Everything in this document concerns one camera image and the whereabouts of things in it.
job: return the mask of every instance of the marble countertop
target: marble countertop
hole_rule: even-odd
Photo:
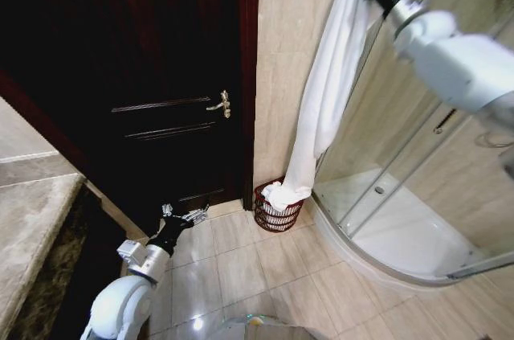
[[[0,187],[0,331],[10,328],[84,177],[60,175]]]

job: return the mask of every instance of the countertop edge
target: countertop edge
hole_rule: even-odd
[[[21,285],[20,288],[18,288],[18,290],[10,296],[10,300],[6,304],[6,309],[0,317],[0,328],[2,328],[0,340],[4,340],[7,337],[10,328],[14,324],[19,310],[22,308],[23,302],[25,302],[31,287],[34,284],[36,277],[38,276],[39,270],[41,270],[45,258],[47,257],[48,252],[50,251],[51,246],[55,241],[55,238],[59,234],[59,230],[63,226],[64,220],[71,210],[71,205],[73,204],[75,197],[78,195],[79,190],[84,183],[85,178],[82,174],[66,174],[59,177],[69,176],[75,176],[76,180],[62,203],[63,206],[61,207],[61,210],[55,219],[55,223],[48,229],[47,234],[41,240],[41,244],[38,246],[33,256],[33,260],[28,264],[27,270],[24,272],[23,277],[19,283]],[[40,180],[52,180],[54,178],[45,178]]]

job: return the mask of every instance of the door frame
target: door frame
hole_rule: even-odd
[[[239,66],[241,73],[241,111],[243,135],[243,207],[253,205],[255,90],[257,67],[257,14],[259,0],[238,0]],[[88,165],[85,153],[75,145],[51,118],[9,76],[0,71],[0,94],[31,125],[38,130],[73,166],[101,190],[103,180]],[[151,225],[140,226],[147,234]]]

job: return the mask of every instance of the beige floor tile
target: beige floor tile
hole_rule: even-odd
[[[273,238],[273,237],[277,237],[281,234],[285,234],[285,233],[276,233],[276,232],[273,232],[273,231],[268,231],[268,230],[264,230],[262,229],[254,220],[254,213],[248,213],[247,214],[247,221],[248,221],[248,225],[250,226],[250,230],[251,230],[251,237],[252,239],[254,240],[254,242],[259,242],[259,241],[262,241],[262,240],[267,240],[269,238]]]
[[[204,314],[179,326],[154,334],[150,340],[205,340],[223,323],[222,310]]]
[[[216,254],[241,248],[253,242],[247,211],[237,211],[211,221]]]
[[[171,272],[173,326],[222,307],[215,257],[175,268]]]
[[[234,201],[219,203],[218,205],[209,207],[207,218],[216,218],[241,210],[244,210],[243,203],[241,202],[241,199],[236,199]]]
[[[397,340],[443,340],[435,321],[411,298],[382,314]]]
[[[276,317],[275,307],[268,291],[249,297],[223,308],[225,319],[246,316],[247,314],[264,314]]]
[[[400,305],[414,295],[414,292],[401,290],[400,288],[393,289],[388,285],[381,284],[379,281],[370,280],[357,270],[355,270],[355,274],[357,274],[362,286],[364,286],[369,297],[371,297],[371,300],[380,312]]]
[[[378,315],[355,272],[342,262],[312,274],[337,333]]]
[[[318,340],[301,326],[249,326],[247,340]]]
[[[445,288],[443,296],[451,303],[475,332],[492,339],[513,339],[514,318],[473,279]]]
[[[255,244],[268,288],[308,274],[298,248],[290,234],[284,233]]]
[[[266,290],[266,280],[254,244],[216,257],[223,306]]]
[[[186,229],[178,237],[175,252],[171,257],[171,266],[176,268],[191,262],[214,256],[214,238],[210,221]]]
[[[149,334],[155,334],[171,327],[171,280],[171,271],[168,271],[158,284],[148,323]]]
[[[425,311],[439,324],[444,338],[451,340],[469,340],[479,338],[470,324],[445,299],[440,292],[423,293],[418,297]]]
[[[315,226],[302,227],[290,233],[309,272],[317,272],[341,262],[335,253],[320,240]]]
[[[395,340],[381,316],[375,316],[339,335],[339,340]]]
[[[296,219],[296,223],[292,225],[290,231],[294,231],[300,229],[301,227],[310,226],[314,224],[314,219],[312,219],[311,215],[305,210],[305,207],[302,207],[300,213],[298,214],[298,218]]]
[[[310,276],[270,291],[278,318],[286,324],[307,326],[328,338],[337,332]]]
[[[505,304],[514,310],[514,265],[485,273],[485,277],[503,292]]]
[[[303,209],[307,212],[312,221],[314,221],[314,216],[316,215],[316,210],[318,208],[319,207],[316,205],[316,202],[312,197],[305,199]]]

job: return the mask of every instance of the tiled floor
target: tiled floor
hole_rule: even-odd
[[[274,234],[241,209],[217,205],[182,234],[141,339],[204,339],[248,313],[327,339],[514,338],[514,267],[433,293],[398,292],[343,262],[306,211],[291,231]]]

